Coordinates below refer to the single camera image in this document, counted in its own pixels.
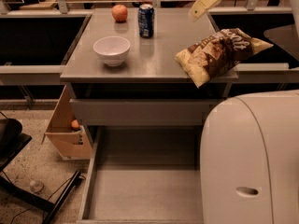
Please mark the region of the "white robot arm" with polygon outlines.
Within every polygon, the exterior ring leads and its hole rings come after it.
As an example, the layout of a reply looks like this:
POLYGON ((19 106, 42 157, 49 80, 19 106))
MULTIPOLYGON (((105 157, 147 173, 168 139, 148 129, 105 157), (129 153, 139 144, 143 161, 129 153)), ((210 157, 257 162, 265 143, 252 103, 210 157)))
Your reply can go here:
POLYGON ((298 67, 245 63, 248 91, 217 105, 201 137, 203 210, 189 224, 299 224, 298 67))

